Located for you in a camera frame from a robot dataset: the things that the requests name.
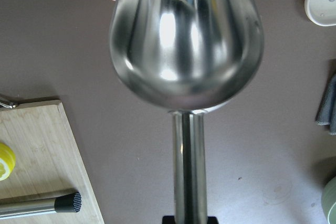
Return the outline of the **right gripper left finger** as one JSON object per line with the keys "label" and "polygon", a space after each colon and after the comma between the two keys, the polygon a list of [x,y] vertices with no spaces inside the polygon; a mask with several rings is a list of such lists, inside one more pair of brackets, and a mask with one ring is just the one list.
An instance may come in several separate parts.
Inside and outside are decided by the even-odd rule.
{"label": "right gripper left finger", "polygon": [[174,216],[163,216],[162,224],[175,224]]}

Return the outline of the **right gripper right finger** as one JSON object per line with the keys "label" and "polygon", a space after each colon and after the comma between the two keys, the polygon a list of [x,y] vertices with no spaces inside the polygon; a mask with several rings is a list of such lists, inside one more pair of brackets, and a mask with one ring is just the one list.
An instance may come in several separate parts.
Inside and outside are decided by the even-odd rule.
{"label": "right gripper right finger", "polygon": [[207,224],[218,224],[218,219],[215,216],[208,216]]}

